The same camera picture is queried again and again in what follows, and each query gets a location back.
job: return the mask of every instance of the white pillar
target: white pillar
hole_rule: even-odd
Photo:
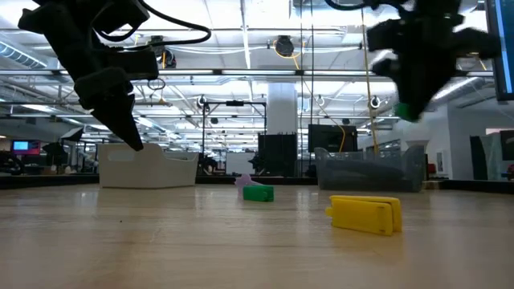
[[[267,90],[267,134],[298,133],[298,93],[294,83],[270,83]]]

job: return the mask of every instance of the green block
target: green block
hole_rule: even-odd
[[[246,201],[274,201],[275,189],[270,185],[247,185],[243,188]]]
[[[394,108],[394,114],[400,117],[402,120],[406,120],[411,123],[418,122],[421,117],[420,115],[413,116],[409,104],[403,103],[399,103],[396,105],[396,108]]]

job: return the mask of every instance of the table surface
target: table surface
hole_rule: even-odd
[[[514,196],[380,193],[404,217],[402,234],[382,237],[332,228],[331,194],[0,191],[0,288],[514,288]]]

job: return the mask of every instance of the clear plastic bin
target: clear plastic bin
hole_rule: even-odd
[[[315,149],[318,186],[326,190],[419,192],[425,178],[425,149],[406,152],[329,153]]]

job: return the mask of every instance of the yellow plastic object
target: yellow plastic object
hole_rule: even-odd
[[[374,201],[374,202],[382,202],[391,205],[393,209],[393,231],[401,233],[403,222],[402,222],[402,204],[400,200],[395,197],[358,197],[358,196],[331,196],[330,199],[344,199],[351,201]]]
[[[325,213],[337,228],[393,235],[393,208],[387,203],[334,198]]]

